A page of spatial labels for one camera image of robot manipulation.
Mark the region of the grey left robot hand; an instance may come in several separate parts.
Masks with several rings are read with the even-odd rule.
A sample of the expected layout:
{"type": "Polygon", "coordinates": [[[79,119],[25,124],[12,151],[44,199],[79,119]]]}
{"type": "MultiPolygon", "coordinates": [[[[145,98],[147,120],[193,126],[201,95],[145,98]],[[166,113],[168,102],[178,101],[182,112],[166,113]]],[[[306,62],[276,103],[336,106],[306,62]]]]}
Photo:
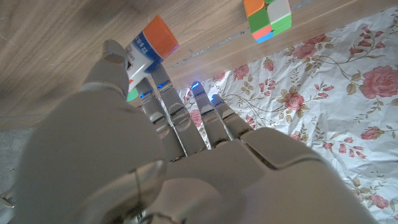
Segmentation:
{"type": "Polygon", "coordinates": [[[114,40],[80,90],[32,134],[16,183],[19,223],[374,223],[315,151],[252,129],[218,97],[205,103],[212,148],[166,142],[126,101],[127,55],[114,40]]]}

